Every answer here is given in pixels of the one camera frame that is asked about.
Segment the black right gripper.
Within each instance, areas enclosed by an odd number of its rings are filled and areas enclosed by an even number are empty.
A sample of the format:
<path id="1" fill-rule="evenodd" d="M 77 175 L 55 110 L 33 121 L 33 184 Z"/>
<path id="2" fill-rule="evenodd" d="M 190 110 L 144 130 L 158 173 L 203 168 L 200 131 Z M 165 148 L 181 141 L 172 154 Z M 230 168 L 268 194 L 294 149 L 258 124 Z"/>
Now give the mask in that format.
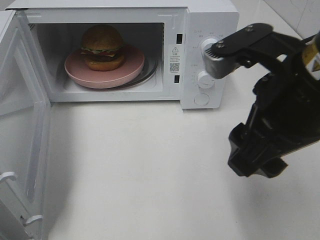
<path id="1" fill-rule="evenodd" d="M 277 177 L 282 157 L 320 139 L 320 36 L 305 39 L 253 23 L 211 46 L 240 67 L 260 64 L 268 73 L 253 88 L 256 96 L 246 123 L 229 134 L 228 166 L 240 177 Z"/>

